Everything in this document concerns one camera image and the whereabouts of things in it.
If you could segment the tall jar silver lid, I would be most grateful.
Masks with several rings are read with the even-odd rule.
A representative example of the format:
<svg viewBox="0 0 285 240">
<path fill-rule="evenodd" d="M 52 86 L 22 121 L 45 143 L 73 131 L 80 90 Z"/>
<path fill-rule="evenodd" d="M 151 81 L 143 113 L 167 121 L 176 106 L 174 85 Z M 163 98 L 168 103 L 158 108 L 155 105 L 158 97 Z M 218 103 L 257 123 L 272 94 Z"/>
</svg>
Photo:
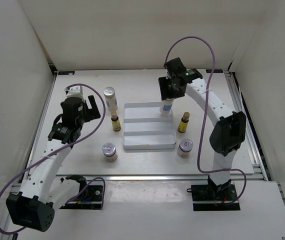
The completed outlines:
<svg viewBox="0 0 285 240">
<path fill-rule="evenodd" d="M 118 103 L 117 103 L 115 89 L 113 87 L 110 87 L 110 86 L 106 87 L 103 90 L 103 94 L 105 97 L 107 109 L 110 112 L 116 112 L 118 109 Z"/>
<path fill-rule="evenodd" d="M 159 106 L 159 112 L 162 115 L 169 115 L 172 112 L 174 100 L 174 98 L 167 98 L 165 100 L 162 100 Z"/>
</svg>

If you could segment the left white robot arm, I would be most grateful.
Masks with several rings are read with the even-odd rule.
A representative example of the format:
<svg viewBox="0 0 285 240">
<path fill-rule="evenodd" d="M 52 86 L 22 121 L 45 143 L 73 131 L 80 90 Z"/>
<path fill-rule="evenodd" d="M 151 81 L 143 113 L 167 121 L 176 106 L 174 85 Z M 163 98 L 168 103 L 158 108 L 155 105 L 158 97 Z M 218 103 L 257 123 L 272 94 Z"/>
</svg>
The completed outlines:
<svg viewBox="0 0 285 240">
<path fill-rule="evenodd" d="M 47 156 L 33 170 L 18 194 L 10 194 L 6 206 L 14 224 L 45 232 L 51 226 L 55 212 L 70 201 L 87 198 L 86 179 L 68 175 L 58 187 L 51 189 L 56 174 L 81 135 L 84 123 L 100 119 L 93 95 L 67 97 L 61 102 L 62 114 L 54 120 L 44 150 Z"/>
</svg>

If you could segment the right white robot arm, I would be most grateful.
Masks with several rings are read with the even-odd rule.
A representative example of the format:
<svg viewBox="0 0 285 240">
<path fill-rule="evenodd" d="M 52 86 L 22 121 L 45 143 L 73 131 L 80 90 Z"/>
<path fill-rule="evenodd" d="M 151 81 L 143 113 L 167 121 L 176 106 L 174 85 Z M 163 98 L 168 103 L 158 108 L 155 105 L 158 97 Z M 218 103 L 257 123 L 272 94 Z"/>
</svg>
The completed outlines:
<svg viewBox="0 0 285 240">
<path fill-rule="evenodd" d="M 211 80 L 205 80 L 195 68 L 168 68 L 167 76 L 160 77 L 158 82 L 162 100 L 188 95 L 204 111 L 203 121 L 209 119 L 212 122 L 213 130 L 209 137 L 214 151 L 212 169 L 203 170 L 200 163 L 197 168 L 201 173 L 208 174 L 207 184 L 212 194 L 221 195 L 231 185 L 233 160 L 245 141 L 246 115 L 228 107 L 210 90 Z"/>
</svg>

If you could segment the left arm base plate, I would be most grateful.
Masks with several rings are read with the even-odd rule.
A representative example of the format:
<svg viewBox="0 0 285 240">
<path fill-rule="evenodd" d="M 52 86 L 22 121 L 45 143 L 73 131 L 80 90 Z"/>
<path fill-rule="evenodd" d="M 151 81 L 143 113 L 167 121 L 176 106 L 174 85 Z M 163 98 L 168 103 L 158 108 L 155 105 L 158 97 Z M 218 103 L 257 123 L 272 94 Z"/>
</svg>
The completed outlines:
<svg viewBox="0 0 285 240">
<path fill-rule="evenodd" d="M 72 195 L 60 207 L 63 210 L 102 210 L 104 207 L 104 197 L 106 190 L 106 181 L 102 177 L 95 177 L 90 181 L 84 176 L 71 174 L 64 178 L 64 181 L 71 180 L 76 183 L 79 194 Z"/>
</svg>

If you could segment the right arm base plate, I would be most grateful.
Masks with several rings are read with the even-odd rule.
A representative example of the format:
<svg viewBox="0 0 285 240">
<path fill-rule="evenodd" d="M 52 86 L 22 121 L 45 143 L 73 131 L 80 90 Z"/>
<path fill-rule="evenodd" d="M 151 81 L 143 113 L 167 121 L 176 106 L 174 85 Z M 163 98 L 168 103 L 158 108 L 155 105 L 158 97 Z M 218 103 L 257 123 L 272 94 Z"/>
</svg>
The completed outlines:
<svg viewBox="0 0 285 240">
<path fill-rule="evenodd" d="M 194 212 L 240 211 L 235 185 L 222 193 L 214 194 L 208 185 L 191 185 L 186 190 L 191 194 Z"/>
</svg>

